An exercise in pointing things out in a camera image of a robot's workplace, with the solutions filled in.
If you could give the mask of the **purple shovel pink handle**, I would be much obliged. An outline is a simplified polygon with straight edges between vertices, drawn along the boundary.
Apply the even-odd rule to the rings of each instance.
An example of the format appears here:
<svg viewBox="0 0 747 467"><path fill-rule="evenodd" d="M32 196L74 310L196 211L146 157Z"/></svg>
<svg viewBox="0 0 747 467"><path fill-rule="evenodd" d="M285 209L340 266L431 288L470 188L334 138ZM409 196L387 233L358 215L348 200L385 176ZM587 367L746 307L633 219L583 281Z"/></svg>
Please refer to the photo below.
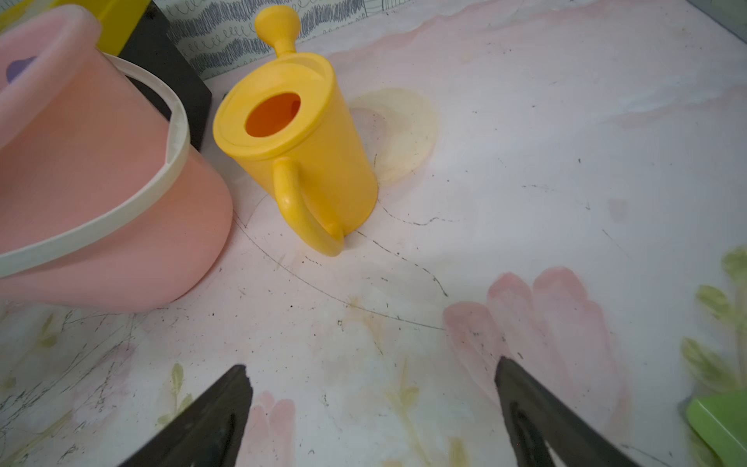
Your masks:
<svg viewBox="0 0 747 467"><path fill-rule="evenodd" d="M31 58L24 58L23 60L14 60L6 68L6 80L8 83L12 83L27 69L27 67L36 60L35 56Z"/></svg>

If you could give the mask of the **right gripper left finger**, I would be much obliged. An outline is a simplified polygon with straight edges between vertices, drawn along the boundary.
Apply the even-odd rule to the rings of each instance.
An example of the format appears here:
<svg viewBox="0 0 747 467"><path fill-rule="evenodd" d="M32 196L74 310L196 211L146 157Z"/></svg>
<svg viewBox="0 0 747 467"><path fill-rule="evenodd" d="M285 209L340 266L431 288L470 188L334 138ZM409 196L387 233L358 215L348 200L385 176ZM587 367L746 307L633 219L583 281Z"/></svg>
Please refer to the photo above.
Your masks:
<svg viewBox="0 0 747 467"><path fill-rule="evenodd" d="M231 367L121 466L236 465L252 397L246 367Z"/></svg>

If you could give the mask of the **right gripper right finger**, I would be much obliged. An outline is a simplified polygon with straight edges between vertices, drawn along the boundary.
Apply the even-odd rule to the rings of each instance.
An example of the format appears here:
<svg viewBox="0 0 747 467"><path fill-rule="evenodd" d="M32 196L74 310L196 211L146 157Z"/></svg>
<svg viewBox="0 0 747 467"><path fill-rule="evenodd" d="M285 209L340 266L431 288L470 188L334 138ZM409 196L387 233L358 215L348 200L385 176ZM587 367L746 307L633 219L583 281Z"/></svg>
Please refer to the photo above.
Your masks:
<svg viewBox="0 0 747 467"><path fill-rule="evenodd" d="M494 382L519 466L638 465L513 359L500 358Z"/></svg>

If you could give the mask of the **pink plastic bucket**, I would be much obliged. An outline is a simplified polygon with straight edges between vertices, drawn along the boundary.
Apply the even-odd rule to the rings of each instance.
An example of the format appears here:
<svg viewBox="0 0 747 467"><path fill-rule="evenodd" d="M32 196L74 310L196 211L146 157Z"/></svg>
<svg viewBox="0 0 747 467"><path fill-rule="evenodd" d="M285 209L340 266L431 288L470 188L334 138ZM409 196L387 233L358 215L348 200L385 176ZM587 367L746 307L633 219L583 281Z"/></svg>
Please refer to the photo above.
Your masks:
<svg viewBox="0 0 747 467"><path fill-rule="evenodd" d="M1 158L1 296L105 313L164 307L212 268L232 213L200 153L160 164Z"/></svg>

